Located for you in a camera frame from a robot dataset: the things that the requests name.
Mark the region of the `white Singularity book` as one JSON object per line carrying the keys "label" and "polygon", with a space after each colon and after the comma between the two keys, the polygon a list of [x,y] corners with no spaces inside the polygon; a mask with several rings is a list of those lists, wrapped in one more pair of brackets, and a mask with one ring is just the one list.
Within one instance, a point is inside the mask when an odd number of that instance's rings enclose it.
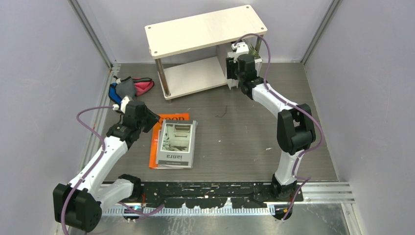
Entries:
{"label": "white Singularity book", "polygon": [[249,55],[252,55],[254,57],[255,69],[257,71],[257,75],[259,75],[263,60],[261,56],[259,55],[258,51],[254,48],[254,46],[251,43],[248,43],[247,45],[249,48]]}

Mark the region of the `blue grey red cloth pile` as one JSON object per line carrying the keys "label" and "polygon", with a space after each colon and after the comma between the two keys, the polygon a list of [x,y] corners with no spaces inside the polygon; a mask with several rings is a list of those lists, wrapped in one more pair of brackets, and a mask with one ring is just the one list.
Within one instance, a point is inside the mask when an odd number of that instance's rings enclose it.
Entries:
{"label": "blue grey red cloth pile", "polygon": [[121,104],[125,96],[134,98],[143,95],[151,90],[155,84],[153,79],[149,77],[133,78],[129,76],[120,79],[114,75],[113,78],[115,82],[109,86],[108,97],[113,103],[118,105]]}

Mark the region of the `photo magazine pages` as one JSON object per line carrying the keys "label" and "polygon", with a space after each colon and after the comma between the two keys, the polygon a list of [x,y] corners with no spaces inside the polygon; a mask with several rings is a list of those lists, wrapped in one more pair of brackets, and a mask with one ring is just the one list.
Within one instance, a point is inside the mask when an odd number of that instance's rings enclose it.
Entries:
{"label": "photo magazine pages", "polygon": [[156,164],[161,168],[193,168],[195,120],[165,119],[159,131]]}

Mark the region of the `orange book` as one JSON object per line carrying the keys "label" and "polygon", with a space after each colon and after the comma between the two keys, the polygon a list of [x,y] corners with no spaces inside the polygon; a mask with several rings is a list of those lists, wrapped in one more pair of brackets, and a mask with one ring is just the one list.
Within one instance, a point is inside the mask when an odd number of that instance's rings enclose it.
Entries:
{"label": "orange book", "polygon": [[162,123],[164,120],[190,120],[189,113],[181,114],[158,114],[160,117],[158,123],[152,128],[152,137],[150,145],[150,157],[149,157],[149,168],[150,169],[169,169],[169,167],[156,164],[157,158],[157,148],[159,140],[159,132],[162,128]]}

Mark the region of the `grey white portfolio file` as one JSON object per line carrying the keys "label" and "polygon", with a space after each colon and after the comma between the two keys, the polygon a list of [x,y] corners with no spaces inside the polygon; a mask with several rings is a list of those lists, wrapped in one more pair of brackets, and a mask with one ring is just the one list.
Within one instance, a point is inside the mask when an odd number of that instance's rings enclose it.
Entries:
{"label": "grey white portfolio file", "polygon": [[238,65],[234,62],[233,55],[234,51],[231,48],[231,43],[216,46],[216,56],[230,90],[238,87]]}

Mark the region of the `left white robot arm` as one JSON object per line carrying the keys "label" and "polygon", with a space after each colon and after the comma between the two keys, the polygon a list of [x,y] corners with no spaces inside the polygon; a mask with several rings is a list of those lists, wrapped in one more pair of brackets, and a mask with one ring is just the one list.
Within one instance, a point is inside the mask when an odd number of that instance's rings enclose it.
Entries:
{"label": "left white robot arm", "polygon": [[101,147],[72,180],[58,184],[53,190],[54,217],[66,235],[68,227],[86,233],[93,231],[103,212],[125,199],[137,202],[143,195],[141,179],[129,174],[122,174],[105,188],[101,184],[140,134],[149,132],[160,116],[144,102],[129,96],[110,108],[121,113],[121,120],[109,128],[105,137],[81,123],[99,138]]}

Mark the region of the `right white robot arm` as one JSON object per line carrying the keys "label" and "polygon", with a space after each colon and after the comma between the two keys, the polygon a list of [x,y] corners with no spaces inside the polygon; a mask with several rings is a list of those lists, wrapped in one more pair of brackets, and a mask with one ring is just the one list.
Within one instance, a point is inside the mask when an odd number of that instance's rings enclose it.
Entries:
{"label": "right white robot arm", "polygon": [[270,191],[276,200],[284,201],[296,189],[295,174],[300,154],[316,139],[311,109],[307,104],[298,105],[287,100],[258,76],[253,55],[228,53],[226,73],[228,80],[238,82],[243,94],[277,118],[276,138],[281,157],[272,176]]}

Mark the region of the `white two-tier shelf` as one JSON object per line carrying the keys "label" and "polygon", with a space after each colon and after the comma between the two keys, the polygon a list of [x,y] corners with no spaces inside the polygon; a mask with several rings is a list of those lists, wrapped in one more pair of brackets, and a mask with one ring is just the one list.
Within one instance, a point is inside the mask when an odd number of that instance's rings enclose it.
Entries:
{"label": "white two-tier shelf", "polygon": [[[164,99],[230,84],[226,78],[226,58],[231,42],[249,33],[268,31],[251,5],[204,13],[145,27],[149,52],[156,62]],[[186,52],[215,48],[216,54],[198,61],[164,68],[162,59]]]}

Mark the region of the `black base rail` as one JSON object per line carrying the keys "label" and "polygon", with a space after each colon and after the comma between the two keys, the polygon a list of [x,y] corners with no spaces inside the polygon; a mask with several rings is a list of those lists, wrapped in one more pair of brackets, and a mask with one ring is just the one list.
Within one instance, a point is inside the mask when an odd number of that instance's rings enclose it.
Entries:
{"label": "black base rail", "polygon": [[223,208],[227,201],[233,209],[265,208],[269,203],[303,201],[301,191],[277,193],[271,182],[166,182],[147,181],[141,184],[141,194],[123,199],[123,203],[143,203],[167,209],[186,206],[189,209]]}

